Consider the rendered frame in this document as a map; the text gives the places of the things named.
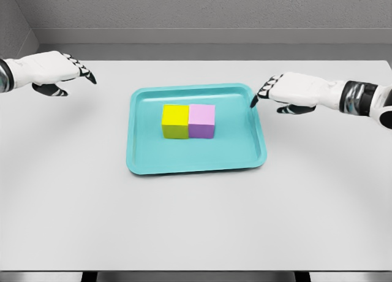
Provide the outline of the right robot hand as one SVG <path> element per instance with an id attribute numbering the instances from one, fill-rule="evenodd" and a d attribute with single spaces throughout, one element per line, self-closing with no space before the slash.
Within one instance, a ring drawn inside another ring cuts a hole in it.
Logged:
<path id="1" fill-rule="evenodd" d="M 277 113 L 310 113 L 321 103 L 321 93 L 327 84 L 328 82 L 322 78 L 294 72 L 274 75 L 257 91 L 250 108 L 254 108 L 261 99 L 270 99 L 283 103 L 283 106 L 277 109 Z"/>

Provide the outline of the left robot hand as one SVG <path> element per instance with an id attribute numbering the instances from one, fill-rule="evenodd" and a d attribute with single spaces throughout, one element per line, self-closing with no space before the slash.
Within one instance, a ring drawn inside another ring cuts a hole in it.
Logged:
<path id="1" fill-rule="evenodd" d="M 66 97 L 68 93 L 57 83 L 84 77 L 92 84 L 97 81 L 94 74 L 72 55 L 59 51 L 48 51 L 27 56 L 31 69 L 30 82 L 34 91 L 49 97 Z"/>

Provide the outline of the pink cube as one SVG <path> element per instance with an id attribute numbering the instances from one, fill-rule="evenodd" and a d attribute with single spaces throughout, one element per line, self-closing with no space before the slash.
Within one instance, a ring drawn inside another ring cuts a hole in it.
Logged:
<path id="1" fill-rule="evenodd" d="M 215 105 L 190 104 L 188 131 L 190 138 L 212 139 L 215 130 Z"/>

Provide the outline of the teal rectangular tray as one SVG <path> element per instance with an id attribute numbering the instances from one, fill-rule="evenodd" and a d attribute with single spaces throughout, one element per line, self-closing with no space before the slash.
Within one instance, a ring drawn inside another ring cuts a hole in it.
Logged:
<path id="1" fill-rule="evenodd" d="M 259 167 L 267 150 L 254 92 L 242 83 L 141 88 L 130 98 L 126 166 L 137 175 Z M 166 139 L 165 104 L 212 104 L 212 139 Z"/>

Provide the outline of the yellow cube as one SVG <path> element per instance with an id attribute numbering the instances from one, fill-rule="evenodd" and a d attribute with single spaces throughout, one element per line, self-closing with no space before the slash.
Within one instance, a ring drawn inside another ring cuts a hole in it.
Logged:
<path id="1" fill-rule="evenodd" d="M 166 139 L 188 139 L 189 106 L 165 104 L 161 126 L 163 137 Z"/>

